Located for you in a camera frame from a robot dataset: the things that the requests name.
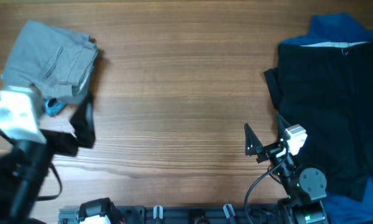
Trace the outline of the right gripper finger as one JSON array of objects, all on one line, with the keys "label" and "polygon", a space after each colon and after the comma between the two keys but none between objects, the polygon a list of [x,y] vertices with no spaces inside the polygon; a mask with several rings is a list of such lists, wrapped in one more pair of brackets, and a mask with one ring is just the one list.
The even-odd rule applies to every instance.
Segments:
[{"label": "right gripper finger", "polygon": [[244,125],[244,131],[246,138],[245,155],[253,156],[260,154],[263,151],[263,145],[247,123]]},{"label": "right gripper finger", "polygon": [[277,140],[289,139],[290,133],[288,128],[291,127],[289,122],[286,121],[285,118],[280,115],[280,113],[276,113],[275,120],[277,122]]}]

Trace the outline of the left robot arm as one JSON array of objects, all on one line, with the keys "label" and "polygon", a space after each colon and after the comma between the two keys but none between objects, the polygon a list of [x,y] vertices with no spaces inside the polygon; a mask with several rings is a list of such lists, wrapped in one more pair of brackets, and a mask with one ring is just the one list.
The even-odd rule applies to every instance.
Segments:
[{"label": "left robot arm", "polygon": [[70,119],[75,132],[44,130],[45,143],[15,139],[0,131],[12,144],[10,153],[0,157],[0,223],[37,223],[29,216],[36,201],[56,199],[39,194],[49,172],[58,172],[52,163],[56,155],[75,157],[79,148],[92,148],[95,142],[93,95],[88,93]]}]

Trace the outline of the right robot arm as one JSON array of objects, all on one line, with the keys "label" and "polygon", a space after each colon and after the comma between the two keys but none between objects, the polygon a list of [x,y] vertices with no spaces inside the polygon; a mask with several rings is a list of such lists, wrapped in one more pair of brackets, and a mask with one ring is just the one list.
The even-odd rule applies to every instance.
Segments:
[{"label": "right robot arm", "polygon": [[245,155],[257,156],[258,163],[270,161],[267,171],[249,187],[244,198],[244,213],[248,223],[254,223],[253,208],[249,196],[267,176],[276,174],[287,197],[278,201],[276,216],[284,223],[328,223],[322,200],[326,198],[326,177],[316,167],[305,167],[295,159],[307,140],[306,129],[299,124],[291,125],[280,114],[275,115],[278,124],[277,140],[263,145],[252,128],[244,125]]}]

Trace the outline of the grey shorts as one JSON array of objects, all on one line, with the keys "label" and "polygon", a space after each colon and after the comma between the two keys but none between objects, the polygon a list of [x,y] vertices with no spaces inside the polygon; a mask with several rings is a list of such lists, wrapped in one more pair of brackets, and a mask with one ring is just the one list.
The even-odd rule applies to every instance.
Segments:
[{"label": "grey shorts", "polygon": [[28,20],[4,66],[4,85],[35,85],[45,99],[78,104],[98,55],[90,35]]}]

